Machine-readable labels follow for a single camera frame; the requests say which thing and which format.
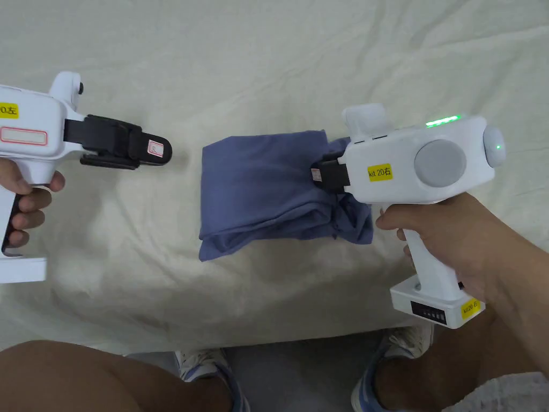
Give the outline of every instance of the wrist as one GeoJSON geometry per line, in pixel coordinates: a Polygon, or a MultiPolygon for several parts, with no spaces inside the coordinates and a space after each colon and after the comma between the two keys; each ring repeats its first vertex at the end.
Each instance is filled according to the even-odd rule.
{"type": "Polygon", "coordinates": [[[502,236],[485,268],[486,302],[497,307],[515,307],[518,292],[524,290],[530,275],[545,272],[549,255],[510,229],[502,236]]]}

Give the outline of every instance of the gray round button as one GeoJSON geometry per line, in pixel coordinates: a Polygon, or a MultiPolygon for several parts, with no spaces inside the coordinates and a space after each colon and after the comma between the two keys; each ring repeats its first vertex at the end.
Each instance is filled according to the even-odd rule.
{"type": "Polygon", "coordinates": [[[414,161],[417,177],[432,187],[446,187],[457,182],[466,165],[461,147],[449,140],[427,143],[417,152],[414,161]]]}
{"type": "Polygon", "coordinates": [[[503,140],[500,129],[493,126],[486,126],[483,139],[486,161],[492,168],[498,167],[505,161],[505,157],[507,156],[505,141],[503,140]]]}

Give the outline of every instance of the folded blue cloth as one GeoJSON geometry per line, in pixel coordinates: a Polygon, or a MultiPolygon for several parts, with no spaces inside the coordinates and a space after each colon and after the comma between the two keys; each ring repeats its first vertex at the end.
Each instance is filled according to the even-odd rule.
{"type": "Polygon", "coordinates": [[[311,164],[343,151],[324,131],[231,136],[202,149],[199,258],[211,260],[256,239],[337,236],[372,243],[369,205],[316,187],[311,164]]]}

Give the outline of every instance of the sneaker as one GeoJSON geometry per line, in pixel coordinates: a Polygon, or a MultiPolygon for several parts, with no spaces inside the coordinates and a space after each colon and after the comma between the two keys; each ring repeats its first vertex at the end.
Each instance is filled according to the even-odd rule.
{"type": "Polygon", "coordinates": [[[434,324],[402,327],[389,330],[366,367],[366,372],[358,381],[351,395],[351,405],[355,412],[385,412],[374,392],[376,367],[382,359],[405,357],[419,358],[433,343],[434,324]]]}
{"type": "Polygon", "coordinates": [[[201,350],[193,353],[176,352],[180,377],[184,382],[217,376],[223,380],[233,396],[232,412],[249,412],[250,405],[235,379],[225,354],[220,349],[201,350]]]}

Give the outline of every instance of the wrinkled white fabric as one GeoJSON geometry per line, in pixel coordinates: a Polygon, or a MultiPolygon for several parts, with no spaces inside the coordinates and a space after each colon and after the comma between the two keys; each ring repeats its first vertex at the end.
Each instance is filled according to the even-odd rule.
{"type": "Polygon", "coordinates": [[[442,412],[546,412],[549,382],[540,372],[505,375],[479,386],[442,412]]]}
{"type": "Polygon", "coordinates": [[[4,1],[0,83],[47,91],[81,73],[81,113],[173,144],[164,168],[63,164],[30,249],[49,279],[0,288],[0,347],[27,339],[112,352],[219,347],[391,327],[411,274],[394,233],[257,241],[201,263],[202,146],[325,129],[383,103],[396,126],[479,113],[508,159],[473,191],[549,249],[549,5],[544,1],[4,1]]]}

